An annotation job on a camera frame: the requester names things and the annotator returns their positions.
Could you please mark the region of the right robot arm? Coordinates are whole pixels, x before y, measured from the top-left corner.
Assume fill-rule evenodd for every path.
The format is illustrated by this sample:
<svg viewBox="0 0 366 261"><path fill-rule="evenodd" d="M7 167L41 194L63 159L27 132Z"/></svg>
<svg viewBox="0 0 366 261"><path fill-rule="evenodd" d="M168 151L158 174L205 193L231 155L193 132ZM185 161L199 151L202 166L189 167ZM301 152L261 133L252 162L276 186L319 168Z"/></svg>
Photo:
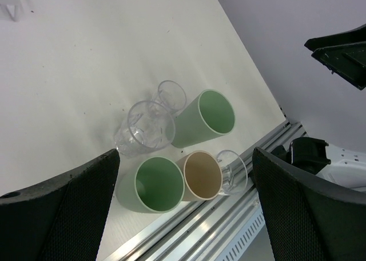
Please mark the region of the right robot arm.
<svg viewBox="0 0 366 261"><path fill-rule="evenodd" d="M311 38L305 47L312 57L358 90L365 89L365 26ZM306 172L337 185L365 192L365 153L337 147L324 140L299 137L288 149L280 145L272 154Z"/></svg>

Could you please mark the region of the clear faceted glass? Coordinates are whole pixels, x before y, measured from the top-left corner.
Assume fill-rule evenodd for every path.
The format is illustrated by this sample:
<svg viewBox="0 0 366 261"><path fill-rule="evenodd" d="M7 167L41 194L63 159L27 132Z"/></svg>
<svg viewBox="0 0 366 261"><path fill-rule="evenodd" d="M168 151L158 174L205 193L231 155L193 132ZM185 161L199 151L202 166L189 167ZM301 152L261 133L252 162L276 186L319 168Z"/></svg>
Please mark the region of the clear faceted glass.
<svg viewBox="0 0 366 261"><path fill-rule="evenodd" d="M161 104L143 100L135 103L114 136L120 154L135 157L160 151L176 134L173 116Z"/></svg>
<svg viewBox="0 0 366 261"><path fill-rule="evenodd" d="M176 114L186 107L187 97L181 85L172 80L165 80L158 85L152 101L164 106L170 114Z"/></svg>
<svg viewBox="0 0 366 261"><path fill-rule="evenodd" d="M222 172L221 196L243 193L248 184L248 170L236 152L224 149L216 156Z"/></svg>

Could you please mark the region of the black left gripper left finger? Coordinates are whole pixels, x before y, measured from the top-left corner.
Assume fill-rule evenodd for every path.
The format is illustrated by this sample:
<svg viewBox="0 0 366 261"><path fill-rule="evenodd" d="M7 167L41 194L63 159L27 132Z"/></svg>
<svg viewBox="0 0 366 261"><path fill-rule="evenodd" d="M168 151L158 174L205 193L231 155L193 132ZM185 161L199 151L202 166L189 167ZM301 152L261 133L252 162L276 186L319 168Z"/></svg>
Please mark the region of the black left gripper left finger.
<svg viewBox="0 0 366 261"><path fill-rule="evenodd" d="M115 149L1 196L1 260L96 260L120 166Z"/></svg>

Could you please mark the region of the tall green plastic cup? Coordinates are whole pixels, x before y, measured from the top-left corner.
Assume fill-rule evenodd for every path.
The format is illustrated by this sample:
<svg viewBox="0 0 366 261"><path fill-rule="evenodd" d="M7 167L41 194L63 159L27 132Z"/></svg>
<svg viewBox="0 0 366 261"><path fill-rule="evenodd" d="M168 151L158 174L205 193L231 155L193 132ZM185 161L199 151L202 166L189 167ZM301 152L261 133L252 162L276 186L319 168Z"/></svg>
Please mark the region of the tall green plastic cup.
<svg viewBox="0 0 366 261"><path fill-rule="evenodd" d="M229 100L216 90L204 90L174 119L172 145L186 148L228 135L235 122Z"/></svg>

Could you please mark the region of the short green plastic cup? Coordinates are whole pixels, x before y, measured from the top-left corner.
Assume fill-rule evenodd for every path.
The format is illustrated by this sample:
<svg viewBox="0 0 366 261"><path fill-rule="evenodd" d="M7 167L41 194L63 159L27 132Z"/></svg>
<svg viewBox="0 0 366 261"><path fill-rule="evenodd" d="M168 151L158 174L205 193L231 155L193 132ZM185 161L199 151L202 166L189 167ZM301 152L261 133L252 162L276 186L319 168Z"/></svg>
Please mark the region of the short green plastic cup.
<svg viewBox="0 0 366 261"><path fill-rule="evenodd" d="M166 213L182 202L184 192L185 180L178 165L156 156L124 175L116 188L116 198L133 212Z"/></svg>

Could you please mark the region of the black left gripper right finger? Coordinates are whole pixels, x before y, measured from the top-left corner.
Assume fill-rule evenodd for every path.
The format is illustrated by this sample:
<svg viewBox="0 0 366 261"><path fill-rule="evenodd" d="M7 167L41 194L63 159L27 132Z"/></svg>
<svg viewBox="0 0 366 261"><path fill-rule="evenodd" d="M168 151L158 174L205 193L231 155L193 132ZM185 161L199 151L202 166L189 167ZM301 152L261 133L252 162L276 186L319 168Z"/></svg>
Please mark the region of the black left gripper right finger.
<svg viewBox="0 0 366 261"><path fill-rule="evenodd" d="M257 147L253 174L275 260L365 260L365 194Z"/></svg>

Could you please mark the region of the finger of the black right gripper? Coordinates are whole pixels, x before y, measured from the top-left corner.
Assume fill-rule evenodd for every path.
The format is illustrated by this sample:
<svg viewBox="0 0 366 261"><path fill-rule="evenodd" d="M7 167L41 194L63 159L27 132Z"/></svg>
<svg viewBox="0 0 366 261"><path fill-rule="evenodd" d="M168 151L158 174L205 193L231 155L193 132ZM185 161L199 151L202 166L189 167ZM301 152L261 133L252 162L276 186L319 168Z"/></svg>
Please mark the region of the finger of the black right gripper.
<svg viewBox="0 0 366 261"><path fill-rule="evenodd" d="M310 51L315 51L316 49L319 48L353 44L353 43L355 44L358 42L365 42L365 25L339 34L333 34L318 38L311 38L307 40L304 46Z"/></svg>
<svg viewBox="0 0 366 261"><path fill-rule="evenodd" d="M358 90L365 89L365 43L318 48L311 56Z"/></svg>

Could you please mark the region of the beige plastic cup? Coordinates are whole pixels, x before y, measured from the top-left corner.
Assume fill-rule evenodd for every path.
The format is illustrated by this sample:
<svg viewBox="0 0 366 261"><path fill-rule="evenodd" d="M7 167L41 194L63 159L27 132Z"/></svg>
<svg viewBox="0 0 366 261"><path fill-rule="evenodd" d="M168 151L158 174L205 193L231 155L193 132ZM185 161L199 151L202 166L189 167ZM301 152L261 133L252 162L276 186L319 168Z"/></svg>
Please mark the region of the beige plastic cup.
<svg viewBox="0 0 366 261"><path fill-rule="evenodd" d="M208 201L219 194L222 171L210 153L195 151L176 161L176 164L184 177L183 201Z"/></svg>

